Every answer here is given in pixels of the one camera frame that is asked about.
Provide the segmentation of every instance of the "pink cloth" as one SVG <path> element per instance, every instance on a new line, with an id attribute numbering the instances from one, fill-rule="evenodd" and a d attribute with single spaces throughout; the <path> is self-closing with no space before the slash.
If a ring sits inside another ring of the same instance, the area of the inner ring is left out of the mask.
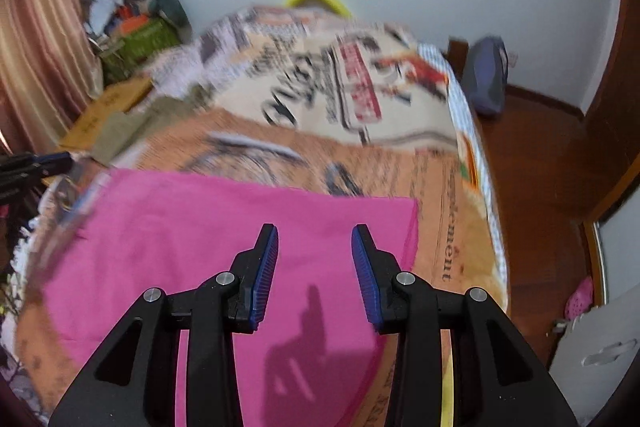
<path id="1" fill-rule="evenodd" d="M 199 286 L 251 248 L 263 223 L 280 236 L 264 322 L 235 335 L 247 427 L 345 425 L 375 374 L 382 344 L 367 322 L 351 229 L 410 269 L 417 210 L 405 198 L 346 198 L 179 172 L 113 171 L 92 215 L 44 288 L 63 345 L 84 365 L 149 287 Z M 185 335 L 176 425 L 185 425 Z"/>

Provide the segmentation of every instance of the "curtain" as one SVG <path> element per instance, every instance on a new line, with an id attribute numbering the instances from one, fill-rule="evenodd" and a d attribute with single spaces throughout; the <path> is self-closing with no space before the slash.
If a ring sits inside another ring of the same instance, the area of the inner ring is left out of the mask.
<path id="1" fill-rule="evenodd" d="M 82 26 L 90 3 L 0 0 L 0 143 L 11 152 L 50 152 L 100 95 Z"/>

